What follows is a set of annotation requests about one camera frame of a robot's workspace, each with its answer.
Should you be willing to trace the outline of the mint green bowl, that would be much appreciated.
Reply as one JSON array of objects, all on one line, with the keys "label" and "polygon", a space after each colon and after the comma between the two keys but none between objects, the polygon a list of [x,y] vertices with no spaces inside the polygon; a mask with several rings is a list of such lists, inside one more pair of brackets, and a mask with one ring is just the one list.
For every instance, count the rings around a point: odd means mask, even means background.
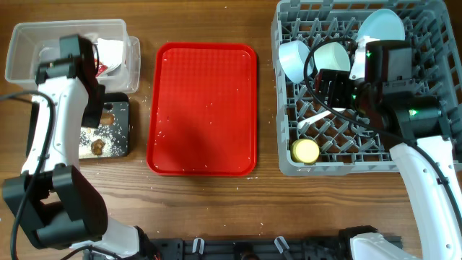
[{"label": "mint green bowl", "polygon": [[328,43],[314,52],[317,70],[330,69],[348,72],[351,69],[347,50],[340,43]]}]

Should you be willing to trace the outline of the dark brown food scrap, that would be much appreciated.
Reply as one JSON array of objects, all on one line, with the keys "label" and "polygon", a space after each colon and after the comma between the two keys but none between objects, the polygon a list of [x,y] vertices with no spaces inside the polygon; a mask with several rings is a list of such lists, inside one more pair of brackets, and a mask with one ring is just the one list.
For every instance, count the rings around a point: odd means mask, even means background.
[{"label": "dark brown food scrap", "polygon": [[93,155],[101,156],[103,154],[105,143],[102,139],[97,139],[91,143],[91,152]]}]

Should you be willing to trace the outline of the white paper napkin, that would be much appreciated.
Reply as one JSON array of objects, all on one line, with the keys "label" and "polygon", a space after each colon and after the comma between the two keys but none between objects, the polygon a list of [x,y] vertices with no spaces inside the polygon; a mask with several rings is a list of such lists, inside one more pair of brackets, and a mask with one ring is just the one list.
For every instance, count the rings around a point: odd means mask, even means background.
[{"label": "white paper napkin", "polygon": [[95,47],[94,60],[101,61],[108,67],[99,77],[108,76],[122,64],[123,41],[98,38]]}]

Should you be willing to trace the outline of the yellow plastic cup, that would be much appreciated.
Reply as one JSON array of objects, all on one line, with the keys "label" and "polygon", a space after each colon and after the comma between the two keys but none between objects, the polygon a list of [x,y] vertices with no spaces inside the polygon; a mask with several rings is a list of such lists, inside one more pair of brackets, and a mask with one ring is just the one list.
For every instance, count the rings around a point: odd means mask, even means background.
[{"label": "yellow plastic cup", "polygon": [[320,154],[319,146],[311,139],[298,139],[290,150],[292,159],[297,163],[313,164]]}]

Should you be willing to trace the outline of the light blue small bowl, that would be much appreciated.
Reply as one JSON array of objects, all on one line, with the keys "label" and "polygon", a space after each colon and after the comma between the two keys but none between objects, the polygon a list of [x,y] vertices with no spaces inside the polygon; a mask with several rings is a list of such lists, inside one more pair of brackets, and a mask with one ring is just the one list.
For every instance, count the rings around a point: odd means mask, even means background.
[{"label": "light blue small bowl", "polygon": [[304,81],[304,65],[310,49],[301,40],[294,40],[280,45],[279,62],[288,79],[299,84]]}]

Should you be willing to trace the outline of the red foil snack wrapper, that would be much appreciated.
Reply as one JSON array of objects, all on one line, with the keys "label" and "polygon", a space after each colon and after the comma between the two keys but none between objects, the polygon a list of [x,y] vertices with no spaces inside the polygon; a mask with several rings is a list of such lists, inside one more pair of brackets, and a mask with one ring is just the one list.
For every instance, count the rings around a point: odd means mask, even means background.
[{"label": "red foil snack wrapper", "polygon": [[96,77],[99,77],[101,74],[103,74],[108,67],[104,65],[101,61],[95,60],[95,66],[97,69]]}]

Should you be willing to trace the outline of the large light blue plate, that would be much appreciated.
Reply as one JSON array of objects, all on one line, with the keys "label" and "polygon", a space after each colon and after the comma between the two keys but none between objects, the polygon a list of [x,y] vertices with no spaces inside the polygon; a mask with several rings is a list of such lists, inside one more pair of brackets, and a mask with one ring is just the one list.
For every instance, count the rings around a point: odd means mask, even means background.
[{"label": "large light blue plate", "polygon": [[389,9],[379,9],[367,17],[357,33],[357,42],[364,37],[378,40],[405,40],[401,18]]}]

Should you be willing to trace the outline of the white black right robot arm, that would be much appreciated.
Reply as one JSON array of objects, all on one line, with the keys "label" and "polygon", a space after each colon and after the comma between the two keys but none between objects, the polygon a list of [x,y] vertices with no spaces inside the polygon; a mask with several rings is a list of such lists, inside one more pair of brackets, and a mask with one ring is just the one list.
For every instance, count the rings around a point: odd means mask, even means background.
[{"label": "white black right robot arm", "polygon": [[338,108],[369,118],[365,128],[388,145],[405,183],[424,259],[461,258],[461,188],[453,163],[453,143],[439,99],[416,95],[413,49],[405,40],[365,45],[365,78],[346,71],[314,69],[309,91],[314,101],[341,117]]}]

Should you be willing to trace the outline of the white plastic spoon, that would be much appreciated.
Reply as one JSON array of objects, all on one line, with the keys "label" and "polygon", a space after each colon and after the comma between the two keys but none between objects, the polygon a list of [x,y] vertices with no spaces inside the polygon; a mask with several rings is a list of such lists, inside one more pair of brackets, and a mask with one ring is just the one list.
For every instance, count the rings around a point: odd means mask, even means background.
[{"label": "white plastic spoon", "polygon": [[311,116],[309,118],[306,118],[302,121],[300,121],[298,124],[297,124],[297,129],[298,130],[302,130],[305,126],[310,126],[312,124],[314,124],[316,121],[319,121],[323,118],[325,118],[326,116],[329,116],[331,115],[331,111],[329,110],[326,110],[322,113],[317,113],[316,115],[314,116]]}]

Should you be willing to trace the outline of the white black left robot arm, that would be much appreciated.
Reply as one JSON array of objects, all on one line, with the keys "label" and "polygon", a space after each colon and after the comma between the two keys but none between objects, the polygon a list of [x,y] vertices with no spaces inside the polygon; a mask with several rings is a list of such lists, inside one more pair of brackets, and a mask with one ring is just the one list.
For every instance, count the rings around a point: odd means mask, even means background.
[{"label": "white black left robot arm", "polygon": [[10,254],[23,232],[37,249],[88,251],[106,259],[150,259],[144,232],[109,217],[105,202],[79,170],[82,127],[100,124],[105,87],[97,81],[93,44],[80,35],[59,41],[60,56],[39,65],[32,104],[31,144],[21,173],[2,196],[14,215]]}]

